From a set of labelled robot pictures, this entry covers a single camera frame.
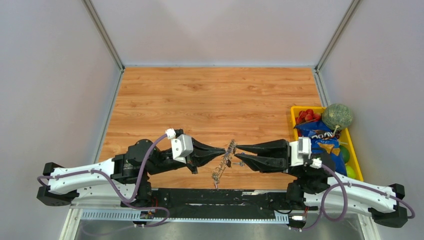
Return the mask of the silver key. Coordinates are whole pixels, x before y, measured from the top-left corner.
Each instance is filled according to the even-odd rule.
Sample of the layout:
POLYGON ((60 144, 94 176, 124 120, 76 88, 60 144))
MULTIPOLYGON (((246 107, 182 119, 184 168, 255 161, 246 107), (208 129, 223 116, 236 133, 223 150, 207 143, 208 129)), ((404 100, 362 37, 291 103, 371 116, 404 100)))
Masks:
POLYGON ((232 164, 233 164, 233 165, 240 166, 240 167, 245 166, 245 163, 244 163, 244 162, 242 162, 242 161, 240 161, 240 162, 233 162, 232 164))

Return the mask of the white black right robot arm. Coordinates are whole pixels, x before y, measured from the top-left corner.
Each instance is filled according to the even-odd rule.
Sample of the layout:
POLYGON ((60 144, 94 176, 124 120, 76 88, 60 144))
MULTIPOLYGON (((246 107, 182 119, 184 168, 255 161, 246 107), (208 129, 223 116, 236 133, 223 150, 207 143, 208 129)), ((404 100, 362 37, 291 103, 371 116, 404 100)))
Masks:
POLYGON ((348 177, 336 171, 331 155, 323 148, 314 148, 308 137, 289 142, 285 139, 258 144, 236 145, 242 153, 235 157, 251 170, 286 173, 296 179, 289 183, 283 200, 290 209, 317 208, 329 217, 327 210, 339 211, 340 221, 348 212, 369 216, 378 224, 401 228, 415 217, 403 198, 400 184, 378 186, 348 177))

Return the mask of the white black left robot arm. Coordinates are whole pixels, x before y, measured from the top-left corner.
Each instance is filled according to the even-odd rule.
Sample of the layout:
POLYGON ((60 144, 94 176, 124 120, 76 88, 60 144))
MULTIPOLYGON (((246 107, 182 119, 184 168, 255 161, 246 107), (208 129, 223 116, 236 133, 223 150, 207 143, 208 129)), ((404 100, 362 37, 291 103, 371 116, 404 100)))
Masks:
POLYGON ((181 168, 197 174, 200 167, 225 152, 195 140, 182 129, 169 128, 155 141, 138 140, 125 153, 98 163, 71 168, 46 163, 37 177, 36 198, 50 207, 92 199, 119 201, 126 207, 154 207, 150 176, 181 168))

